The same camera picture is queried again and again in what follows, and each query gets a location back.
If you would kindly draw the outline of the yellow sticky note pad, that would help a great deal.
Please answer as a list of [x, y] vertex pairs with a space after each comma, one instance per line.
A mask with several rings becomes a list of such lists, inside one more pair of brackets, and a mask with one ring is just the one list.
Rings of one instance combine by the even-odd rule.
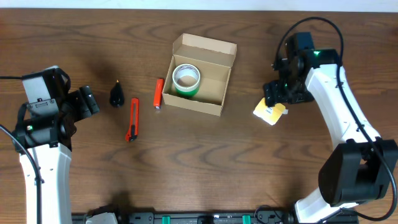
[[288, 114], [288, 109], [281, 103], [277, 103], [275, 106], [268, 107], [266, 105], [265, 98], [255, 107], [253, 114], [263, 121], [267, 122], [269, 125], [273, 126], [278, 122], [280, 117], [284, 114]]

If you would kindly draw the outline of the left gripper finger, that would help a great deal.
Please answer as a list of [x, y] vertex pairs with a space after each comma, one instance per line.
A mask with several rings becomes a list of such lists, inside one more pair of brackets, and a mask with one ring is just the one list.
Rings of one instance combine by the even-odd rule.
[[88, 109], [90, 110], [91, 114], [96, 114], [100, 111], [99, 106], [93, 96], [93, 94], [89, 94], [86, 96]]
[[80, 97], [80, 99], [81, 99], [81, 106], [80, 106], [81, 117], [90, 117], [93, 114], [91, 114], [90, 110], [88, 109], [86, 96], [89, 94], [93, 94], [93, 93], [88, 85], [80, 87], [79, 91], [80, 91], [80, 95], [81, 95], [81, 97]]

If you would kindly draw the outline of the green tape roll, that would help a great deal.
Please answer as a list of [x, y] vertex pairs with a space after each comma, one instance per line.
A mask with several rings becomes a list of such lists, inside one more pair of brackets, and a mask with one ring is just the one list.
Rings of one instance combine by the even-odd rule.
[[190, 98], [199, 90], [201, 73], [196, 66], [184, 63], [174, 69], [172, 81], [179, 95]]

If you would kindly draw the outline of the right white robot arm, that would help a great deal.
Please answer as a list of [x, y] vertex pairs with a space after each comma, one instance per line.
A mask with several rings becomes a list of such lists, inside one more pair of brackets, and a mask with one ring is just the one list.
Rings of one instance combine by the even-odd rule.
[[316, 101], [334, 150], [318, 173], [318, 188], [297, 201], [295, 223], [320, 223], [362, 203], [382, 199], [397, 162], [397, 144], [383, 140], [361, 111], [335, 49], [316, 50], [312, 36], [299, 32], [285, 41], [279, 79], [263, 86], [256, 108], [275, 124], [284, 105]]

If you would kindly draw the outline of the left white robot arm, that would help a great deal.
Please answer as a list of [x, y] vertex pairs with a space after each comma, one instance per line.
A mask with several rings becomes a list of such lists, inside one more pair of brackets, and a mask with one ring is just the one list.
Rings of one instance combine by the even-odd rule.
[[70, 91], [58, 66], [21, 78], [28, 101], [13, 135], [25, 180], [28, 223], [71, 223], [69, 170], [75, 123], [99, 112], [89, 86]]

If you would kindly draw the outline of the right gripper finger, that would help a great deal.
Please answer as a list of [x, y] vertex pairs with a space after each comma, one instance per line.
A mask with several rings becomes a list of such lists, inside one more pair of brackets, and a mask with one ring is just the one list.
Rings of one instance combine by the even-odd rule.
[[263, 90], [264, 90], [264, 98], [265, 98], [265, 104], [268, 107], [273, 107], [275, 106], [275, 97], [276, 97], [276, 81], [271, 81], [269, 83], [265, 83], [263, 85]]
[[286, 81], [274, 81], [274, 101], [275, 103], [289, 103], [289, 88]]

